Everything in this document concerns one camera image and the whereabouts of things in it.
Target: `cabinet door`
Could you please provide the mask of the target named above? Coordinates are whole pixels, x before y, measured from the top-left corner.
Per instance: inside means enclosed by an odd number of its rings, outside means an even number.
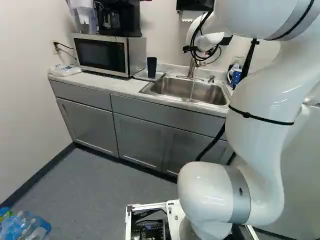
[[[118,157],[112,112],[57,98],[72,139]]]
[[[177,175],[213,140],[211,137],[171,128],[165,146],[163,171]],[[202,162],[226,164],[233,153],[227,141],[219,140],[201,159]]]
[[[113,115],[119,156],[160,171],[166,127],[118,113]]]

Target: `faucet handle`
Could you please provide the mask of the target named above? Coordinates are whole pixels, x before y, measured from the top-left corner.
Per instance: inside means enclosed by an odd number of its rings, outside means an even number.
[[[210,79],[208,80],[208,83],[214,83],[215,82],[215,76],[211,75]]]

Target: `paper towel dispenser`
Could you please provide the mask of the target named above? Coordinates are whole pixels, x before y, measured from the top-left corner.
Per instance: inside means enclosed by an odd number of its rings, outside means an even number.
[[[176,10],[209,11],[215,0],[176,0]]]

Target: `microwave door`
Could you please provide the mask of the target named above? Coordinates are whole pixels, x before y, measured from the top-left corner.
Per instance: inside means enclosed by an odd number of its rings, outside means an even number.
[[[127,77],[127,48],[123,42],[74,39],[78,61],[83,69]]]

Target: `black cup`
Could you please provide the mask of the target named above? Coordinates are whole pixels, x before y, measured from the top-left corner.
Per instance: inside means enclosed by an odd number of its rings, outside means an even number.
[[[148,65],[148,78],[155,78],[157,70],[157,58],[150,56],[146,58],[146,61]]]

